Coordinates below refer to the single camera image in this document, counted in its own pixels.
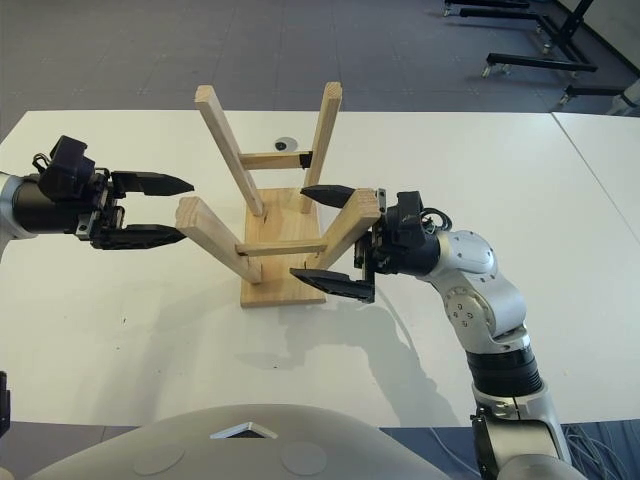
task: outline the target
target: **metal stand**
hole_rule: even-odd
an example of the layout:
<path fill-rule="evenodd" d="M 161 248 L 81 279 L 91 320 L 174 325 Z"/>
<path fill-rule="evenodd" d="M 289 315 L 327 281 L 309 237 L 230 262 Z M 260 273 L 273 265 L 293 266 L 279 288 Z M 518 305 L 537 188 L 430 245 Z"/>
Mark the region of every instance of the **metal stand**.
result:
<path fill-rule="evenodd" d="M 474 5 L 476 7 L 493 8 L 529 8 L 529 2 L 523 0 L 445 0 L 442 15 L 451 14 L 451 5 Z"/>
<path fill-rule="evenodd" d="M 607 87 L 607 86 L 584 86 L 577 87 L 574 85 L 569 85 L 564 89 L 564 95 L 558 101 L 558 105 L 564 106 L 572 98 L 579 97 L 580 95 L 593 95 L 599 97 L 615 97 L 616 95 L 620 95 L 624 92 L 624 87 Z"/>
<path fill-rule="evenodd" d="M 537 22 L 536 30 L 549 35 L 549 42 L 544 45 L 542 53 L 547 55 L 554 47 L 558 47 L 567 60 L 551 60 L 548 58 L 527 57 L 523 55 L 508 55 L 504 53 L 489 53 L 487 66 L 482 72 L 486 78 L 491 73 L 494 65 L 522 65 L 534 68 L 549 68 L 553 70 L 567 70 L 577 76 L 577 72 L 595 72 L 598 66 L 580 50 L 572 40 L 578 27 L 584 22 L 584 14 L 593 3 L 593 0 L 582 0 L 576 9 L 567 17 L 562 26 L 558 26 L 548 15 L 540 15 L 535 12 L 511 12 L 504 10 L 491 10 L 482 8 L 463 8 L 461 17 L 483 18 L 514 18 L 520 20 L 534 20 Z"/>

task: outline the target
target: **white table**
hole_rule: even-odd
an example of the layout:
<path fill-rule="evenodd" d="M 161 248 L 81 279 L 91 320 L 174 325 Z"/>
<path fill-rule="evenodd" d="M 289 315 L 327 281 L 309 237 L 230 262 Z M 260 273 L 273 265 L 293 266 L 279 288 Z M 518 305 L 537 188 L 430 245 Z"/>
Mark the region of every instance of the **white table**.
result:
<path fill-rule="evenodd" d="M 229 112 L 244 151 L 308 148 L 316 114 Z M 180 176 L 241 235 L 244 206 L 195 111 L 30 112 L 0 168 L 31 170 L 59 135 L 110 169 Z M 260 187 L 301 184 L 260 172 Z M 419 189 L 484 235 L 527 298 L 564 422 L 640 417 L 640 247 L 547 114 L 341 113 L 323 181 Z M 131 223 L 173 224 L 176 198 L 130 195 Z M 322 208 L 326 227 L 335 211 Z M 352 272 L 351 253 L 335 270 Z M 298 403 L 377 426 L 468 425 L 465 355 L 439 296 L 378 278 L 375 305 L 242 310 L 240 280 L 188 241 L 102 252 L 71 236 L 12 242 L 0 268 L 0 365 L 14 419 L 138 425 L 215 405 Z"/>
<path fill-rule="evenodd" d="M 640 118 L 553 115 L 640 243 Z"/>

